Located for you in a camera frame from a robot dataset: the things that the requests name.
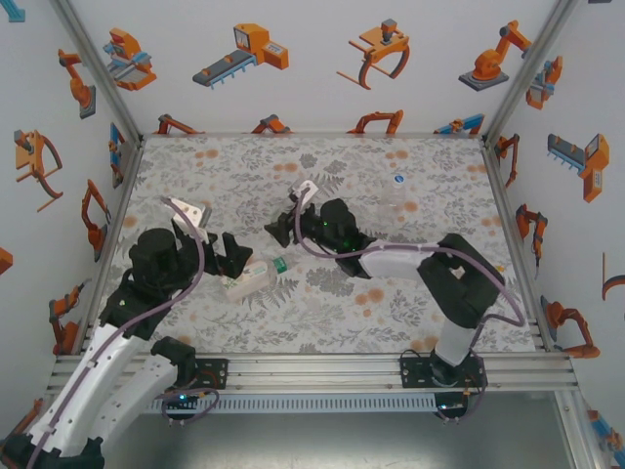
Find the white wall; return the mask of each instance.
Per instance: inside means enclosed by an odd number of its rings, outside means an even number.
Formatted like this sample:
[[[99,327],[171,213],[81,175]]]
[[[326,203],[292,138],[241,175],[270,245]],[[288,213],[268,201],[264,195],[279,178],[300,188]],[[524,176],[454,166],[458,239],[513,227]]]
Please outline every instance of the white wall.
[[[405,112],[400,132],[432,132],[455,118],[479,112],[488,119],[512,79],[478,93],[458,76],[473,69],[480,53],[497,45],[499,28],[509,21],[518,20],[521,33],[534,40],[554,4],[551,0],[187,0],[181,4],[136,0],[127,8],[124,0],[73,3],[99,48],[108,42],[109,30],[119,27],[152,55],[156,81],[139,91],[120,89],[143,132],[156,130],[158,116],[166,112],[210,132],[250,132],[272,113],[295,132],[348,131],[366,113],[400,108]],[[395,80],[371,70],[372,90],[366,91],[336,71],[357,76],[362,53],[348,41],[387,18],[396,20],[397,27],[410,36],[411,57]],[[214,90],[194,83],[191,78],[198,71],[235,49],[232,28],[240,22],[267,28],[271,40],[289,50],[290,66],[285,70],[268,64],[252,67]],[[108,63],[102,49],[101,55]],[[513,46],[502,68],[514,77],[521,62],[521,51]],[[371,130],[384,128],[386,122],[371,125]]]
[[[581,2],[549,56],[563,57],[555,95],[543,110],[519,104],[504,132],[506,137],[521,136],[519,175],[508,189],[513,206],[525,202],[549,219],[538,288],[549,301],[577,308],[590,324],[602,354],[593,360],[575,360],[575,371],[589,404],[621,433],[625,432],[621,399],[625,287],[612,288],[602,300],[602,252],[607,255],[607,277],[625,274],[623,18],[623,2]],[[582,149],[597,133],[605,135],[610,162],[604,170],[604,190],[591,203],[582,198],[582,180],[576,171],[547,155],[550,133]],[[502,164],[504,179],[510,172],[509,160]],[[529,241],[525,244],[527,260],[533,265]],[[558,334],[564,347],[581,343],[573,325]]]
[[[100,264],[80,218],[81,199],[91,178],[113,216],[122,187],[113,190],[109,167],[108,133],[112,113],[97,96],[96,114],[81,120],[78,103],[69,91],[69,74],[59,65],[57,50],[74,53],[49,2],[25,2],[24,23],[8,23],[0,16],[2,93],[0,93],[0,247],[14,256],[14,266],[0,276],[0,438],[4,437],[42,396],[54,363],[55,343],[48,323],[48,302],[62,298],[86,277],[95,278]],[[81,64],[76,69],[94,84]],[[20,183],[26,172],[15,167],[14,131],[34,129],[48,137],[60,154],[63,168],[49,183],[63,196],[37,213],[48,196],[33,178]],[[45,150],[44,163],[53,167]],[[90,213],[104,222],[93,203]],[[80,320],[91,301],[93,285],[81,295],[72,312]]]

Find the patterned table surface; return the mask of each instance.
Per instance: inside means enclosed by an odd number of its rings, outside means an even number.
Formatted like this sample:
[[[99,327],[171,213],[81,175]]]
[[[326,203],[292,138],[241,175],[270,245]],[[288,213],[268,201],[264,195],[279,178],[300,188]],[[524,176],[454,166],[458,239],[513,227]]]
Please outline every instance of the patterned table surface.
[[[395,172],[406,178],[406,202],[401,212],[380,216],[382,182]],[[317,207],[343,198],[358,226],[378,238],[424,242],[461,234],[521,301],[478,141],[199,136],[147,140],[101,307],[131,267],[128,251],[139,234],[171,227],[172,213],[158,200],[164,194],[209,204],[209,231],[234,234],[239,244],[254,249],[253,259],[287,254],[295,265],[237,305],[226,301],[217,277],[204,276],[153,340],[170,335],[212,353],[431,350],[444,316],[423,282],[347,277],[333,261],[314,258],[301,246],[282,249],[264,231],[264,224],[289,207],[287,189],[301,177],[319,186]],[[514,314],[503,299],[491,310]],[[528,326],[491,321],[476,350],[520,352],[534,346]]]

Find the vent grille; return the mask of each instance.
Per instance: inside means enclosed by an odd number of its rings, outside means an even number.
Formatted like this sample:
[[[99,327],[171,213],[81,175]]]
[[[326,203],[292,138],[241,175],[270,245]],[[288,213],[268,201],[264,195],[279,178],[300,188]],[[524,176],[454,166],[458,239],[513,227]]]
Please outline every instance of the vent grille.
[[[170,409],[169,414],[191,414],[204,410],[212,397],[189,403],[189,408]],[[152,402],[145,413],[160,413],[161,400]],[[346,412],[434,412],[434,394],[361,395],[222,395],[215,413],[346,413]]]

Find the black bracket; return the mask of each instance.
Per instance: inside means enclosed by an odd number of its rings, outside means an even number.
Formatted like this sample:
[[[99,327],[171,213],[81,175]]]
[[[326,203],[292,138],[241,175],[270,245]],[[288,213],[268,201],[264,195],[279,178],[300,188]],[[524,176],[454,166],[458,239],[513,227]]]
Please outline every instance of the black bracket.
[[[462,363],[454,368],[455,373],[460,378],[455,383],[449,385],[441,385],[436,380],[432,363],[433,360],[428,355],[399,359],[401,386],[404,389],[465,389],[467,387],[474,388],[475,386],[485,388],[488,385],[483,359],[481,358],[471,355],[467,356]]]
[[[195,359],[196,374],[189,389],[213,388],[226,389],[228,382],[228,360]]]

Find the floral tablecloth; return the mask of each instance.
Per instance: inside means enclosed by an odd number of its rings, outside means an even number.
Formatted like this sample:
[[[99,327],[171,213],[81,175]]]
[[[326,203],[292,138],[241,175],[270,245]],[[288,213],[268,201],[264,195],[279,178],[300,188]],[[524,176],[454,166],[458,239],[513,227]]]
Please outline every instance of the floral tablecloth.
[[[400,212],[380,211],[383,181],[406,178]],[[319,186],[314,202],[341,197],[358,226],[398,242],[464,236],[502,273],[521,301],[479,142],[259,136],[150,138],[125,214],[103,296],[131,267],[128,251],[149,228],[170,228],[170,195],[212,207],[208,229],[230,232],[255,260],[285,254],[294,265],[274,285],[239,304],[225,300],[217,277],[204,276],[163,320],[153,340],[171,335],[198,352],[397,353],[431,350],[444,316],[423,282],[347,277],[333,261],[300,246],[282,249],[263,229],[289,208],[287,189],[301,177]],[[505,300],[493,308],[514,313]],[[533,351],[529,328],[491,321],[477,351]]]

